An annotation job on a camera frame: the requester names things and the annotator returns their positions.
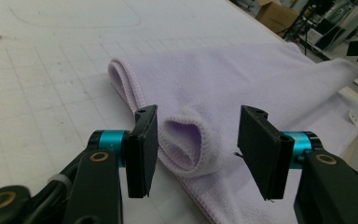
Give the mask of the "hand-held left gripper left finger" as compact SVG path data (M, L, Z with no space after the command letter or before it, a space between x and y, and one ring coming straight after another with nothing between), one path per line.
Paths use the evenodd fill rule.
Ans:
M149 195L158 156L158 107L149 105L134 112L132 131L97 130L88 145L108 149L117 155L119 167L126 169L130 198Z

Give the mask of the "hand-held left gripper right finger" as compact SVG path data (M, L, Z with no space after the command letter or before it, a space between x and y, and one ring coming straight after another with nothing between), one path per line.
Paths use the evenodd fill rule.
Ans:
M323 148L313 132L281 132L262 109L241 107L237 146L264 200L282 199L290 169L301 169L305 154Z

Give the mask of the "lilac printed towel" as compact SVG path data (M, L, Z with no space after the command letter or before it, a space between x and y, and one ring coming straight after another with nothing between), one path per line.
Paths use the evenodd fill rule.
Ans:
M358 134L339 90L358 76L343 59L314 63L292 43L117 57L109 75L136 111L158 106L158 157L215 224L296 224L299 171L284 198L263 200L236 156L241 107L268 112L282 131L311 131L342 155Z

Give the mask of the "large cardboard box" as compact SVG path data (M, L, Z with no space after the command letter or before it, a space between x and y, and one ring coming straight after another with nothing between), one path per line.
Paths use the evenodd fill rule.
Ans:
M295 10L282 6L274 0L257 0L256 2L260 9L255 19L276 35L284 35L299 16Z

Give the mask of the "black metal frame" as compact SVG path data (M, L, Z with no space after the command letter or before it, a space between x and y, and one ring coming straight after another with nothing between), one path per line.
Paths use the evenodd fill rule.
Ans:
M307 32L315 27L321 18L334 5L334 0L295 0L291 5L294 9L299 3L304 3L300 8L299 15L289 28L282 31L283 39L299 44L305 55L314 54L326 61L327 57L317 50L308 40Z

